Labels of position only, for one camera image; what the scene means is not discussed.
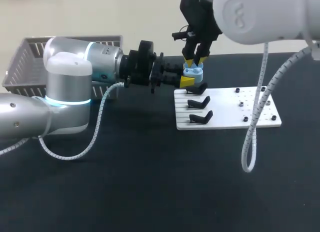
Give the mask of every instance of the gray plastic basket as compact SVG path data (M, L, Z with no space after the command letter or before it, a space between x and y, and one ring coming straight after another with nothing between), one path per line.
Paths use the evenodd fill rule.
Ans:
M2 86L7 91L22 96L46 95L47 70L43 55L46 43L51 37L33 37L22 40L21 45L13 55ZM122 47L122 36L67 36L67 38L96 42L104 45ZM91 98L101 99L110 84L92 82ZM115 99L118 91L110 94Z

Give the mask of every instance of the white fixture plate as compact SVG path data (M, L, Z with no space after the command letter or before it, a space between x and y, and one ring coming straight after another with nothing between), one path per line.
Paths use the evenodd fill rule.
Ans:
M176 127L178 130L222 130L248 128L252 119L254 99L257 87L236 88L207 88L202 95L188 93L185 89L174 91L174 105ZM210 96L210 102L205 109L188 108L188 100L203 102ZM270 105L266 105L261 113L257 128L269 128L281 126L281 119L272 96L269 96ZM213 116L208 124L190 123L189 115L205 117L209 111Z

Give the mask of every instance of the black tabletop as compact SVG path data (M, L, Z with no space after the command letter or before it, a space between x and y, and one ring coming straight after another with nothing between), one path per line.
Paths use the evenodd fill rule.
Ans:
M289 56L269 56L265 81ZM255 86L261 60L211 56L204 80L209 88ZM273 93L282 126L257 130L252 173L241 168L245 129L178 131L173 88L122 89L84 158L56 160L36 140L0 157L0 230L318 232L319 85L320 64L310 58L284 76ZM86 148L98 107L85 132L48 136L49 148L64 156Z

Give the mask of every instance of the glowing blue ring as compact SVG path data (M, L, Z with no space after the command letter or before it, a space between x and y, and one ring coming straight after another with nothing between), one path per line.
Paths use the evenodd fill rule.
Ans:
M68 101L59 101L52 98L49 98L48 96L45 96L45 99L49 103L58 104L58 105L65 105L65 106L78 106L78 105L85 105L90 103L91 99L88 99L86 101L79 101L79 102L68 102Z
M83 58L84 58L85 60L88 59L88 54L89 54L90 47L91 47L94 43L95 43L95 42L90 42L90 43L88 44L88 46L86 47L85 52L84 52L84 56L83 56Z

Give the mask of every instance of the white cable sleeve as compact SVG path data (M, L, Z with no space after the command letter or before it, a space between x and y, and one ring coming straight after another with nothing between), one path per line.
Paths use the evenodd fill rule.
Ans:
M14 145L8 147L8 148L5 148L3 150L0 150L0 156L10 152L10 151L13 151L15 150L16 148L19 148L20 146L22 146L24 143L26 143L29 139L28 138L23 138L22 140L20 140L18 143L15 143Z
M262 57L259 80L258 80L258 84L257 84L256 91L255 91L252 114L255 113L255 110L258 107L261 87L262 87L262 84L263 84L263 81L264 81L266 68L267 68L267 63L268 63L268 55L269 55L269 51L268 50L269 50L269 43L265 43L264 44L264 49L263 49L263 57ZM252 170L253 167L255 166L255 163L256 163L256 156L257 156L257 129L256 128L254 128L253 135L252 135L252 150L251 151L252 151L251 152L251 162L250 162L248 170ZM244 165L245 161L247 162L247 156L248 156L248 153L246 154L245 157L241 157L242 167L247 166L247 164Z
M275 75L273 76L273 78L269 82L268 86L266 87L265 92L263 93L261 99L259 100L259 104L258 104L256 110L252 113L252 121L251 121L251 124L249 126L249 129L246 132L245 140L244 140L244 143L243 143L243 146L242 146L241 164L242 164L242 168L243 168L243 170L245 172L247 172L247 173L251 172L253 170L253 168L254 168L254 165L255 165L254 163L251 163L250 166L248 167L248 165L247 165L248 151L249 151L249 147L250 147L251 141L253 141L254 132L256 130L257 123L259 121L260 115L261 115L261 113L262 113L262 111L263 111L263 109L265 107L265 104L266 104L270 94L275 89L275 87L277 86L277 84L280 81L280 79L288 71L288 69L290 69L290 67L292 65L294 65L296 62L298 62L304 56L310 54L311 51L312 51L312 48L306 47L306 48L300 50L299 52L295 53L294 55L292 55L278 69L278 71L275 73Z
M41 146L43 147L44 151L47 152L50 156L56 158L56 159L59 159L59 160L63 160L63 161L72 161L72 160L76 160L76 159L79 159L80 157L84 156L86 153L88 153L88 151L92 148L92 146L94 145L96 139L97 139L97 136L98 136L98 132L99 132L99 127L100 127L100 121L101 121L101 118L102 118L102 114L103 114L103 110L104 110L104 105L105 105L105 102L106 102L106 99L109 95L109 93L115 89L115 88L118 88L118 87L124 87L124 83L115 83L113 84L112 86L110 86L107 91L104 93L102 99L101 99L101 103L100 103L100 107L99 107L99 113L98 113L98 117L97 117L97 121L96 121L96 126L95 126L95 131L94 131L94 134L93 134L93 137L92 137L92 140L90 142L90 144L88 145L88 147L83 151L81 152L80 154L78 155L75 155L75 156L71 156L71 157L64 157L64 156L60 156L60 155L57 155L55 153L53 153L52 151L50 151L43 138L39 138L39 141L40 141L40 144Z

